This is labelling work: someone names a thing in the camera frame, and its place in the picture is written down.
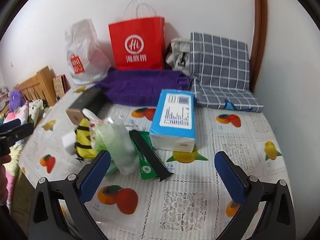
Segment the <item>person's left hand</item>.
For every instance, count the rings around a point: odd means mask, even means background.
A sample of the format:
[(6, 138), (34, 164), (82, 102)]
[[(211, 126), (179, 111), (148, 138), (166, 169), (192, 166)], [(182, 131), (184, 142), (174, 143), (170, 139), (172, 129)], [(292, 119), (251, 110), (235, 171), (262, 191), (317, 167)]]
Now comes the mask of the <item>person's left hand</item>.
[(1, 157), (1, 170), (0, 170), (0, 203), (5, 204), (8, 198), (7, 184), (8, 180), (6, 178), (6, 170), (4, 164), (11, 161), (10, 155), (4, 155)]

